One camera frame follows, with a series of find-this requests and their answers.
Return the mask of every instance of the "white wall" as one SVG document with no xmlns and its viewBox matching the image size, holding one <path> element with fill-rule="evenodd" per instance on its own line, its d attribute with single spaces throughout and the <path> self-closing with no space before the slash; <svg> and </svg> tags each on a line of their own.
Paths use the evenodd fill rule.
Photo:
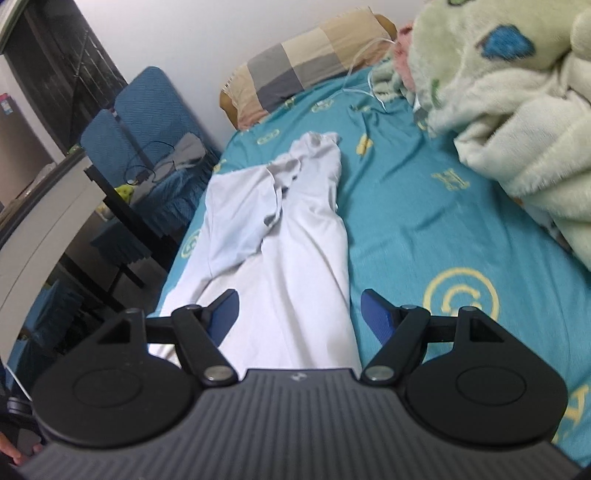
<svg viewBox="0 0 591 480">
<path fill-rule="evenodd" d="M 33 110 L 33 107 L 31 107 L 27 101 L 25 93 L 22 91 L 16 78 L 12 74 L 4 55 L 0 55 L 0 93 L 7 93 L 13 98 L 20 108 L 25 120 L 33 130 L 33 133 L 39 138 L 50 157 L 55 162 L 61 162 L 64 159 L 64 154 L 53 141 L 51 135 L 45 130 L 45 127 Z"/>
<path fill-rule="evenodd" d="M 241 63 L 347 10 L 369 5 L 398 27 L 423 0 L 76 0 L 129 82 L 160 67 L 219 148 L 234 132 L 219 91 Z"/>
</svg>

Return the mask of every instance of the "person's hand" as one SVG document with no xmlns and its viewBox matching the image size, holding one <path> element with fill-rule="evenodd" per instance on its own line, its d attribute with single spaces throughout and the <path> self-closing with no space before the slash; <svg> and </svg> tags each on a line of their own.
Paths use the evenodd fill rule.
<svg viewBox="0 0 591 480">
<path fill-rule="evenodd" d="M 0 432 L 0 452 L 12 458 L 12 461 L 15 465 L 22 465 L 25 461 L 27 461 L 27 456 L 19 452 L 18 449 L 12 443 L 10 443 L 10 440 L 8 440 L 2 432 Z"/>
</svg>

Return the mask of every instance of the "pink fabric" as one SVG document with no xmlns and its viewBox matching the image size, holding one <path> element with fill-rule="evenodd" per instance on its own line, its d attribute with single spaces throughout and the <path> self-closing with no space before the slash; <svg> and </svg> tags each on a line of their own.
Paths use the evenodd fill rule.
<svg viewBox="0 0 591 480">
<path fill-rule="evenodd" d="M 393 48 L 394 52 L 394 69 L 402 78 L 404 86 L 411 92 L 415 92 L 413 76 L 408 68 L 408 51 L 410 44 L 413 41 L 413 22 L 405 25 L 398 32 L 396 45 Z"/>
</svg>

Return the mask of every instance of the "checkered pillowcase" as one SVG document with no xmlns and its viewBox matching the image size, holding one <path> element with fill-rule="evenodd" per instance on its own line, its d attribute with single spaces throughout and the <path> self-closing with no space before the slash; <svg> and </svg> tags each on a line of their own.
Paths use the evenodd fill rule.
<svg viewBox="0 0 591 480">
<path fill-rule="evenodd" d="M 250 59 L 223 88 L 238 110 L 238 128 L 253 126 L 298 92 L 346 74 L 355 55 L 374 38 L 390 37 L 369 8 L 358 9 Z M 380 61 L 389 46 L 374 43 L 354 68 Z"/>
</svg>

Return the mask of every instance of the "blue patch on blanket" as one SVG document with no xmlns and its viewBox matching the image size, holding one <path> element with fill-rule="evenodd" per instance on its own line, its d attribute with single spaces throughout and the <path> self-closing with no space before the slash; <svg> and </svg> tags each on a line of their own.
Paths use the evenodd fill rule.
<svg viewBox="0 0 591 480">
<path fill-rule="evenodd" d="M 535 55 L 534 43 L 515 25 L 499 25 L 482 42 L 481 55 L 488 60 L 518 60 Z"/>
</svg>

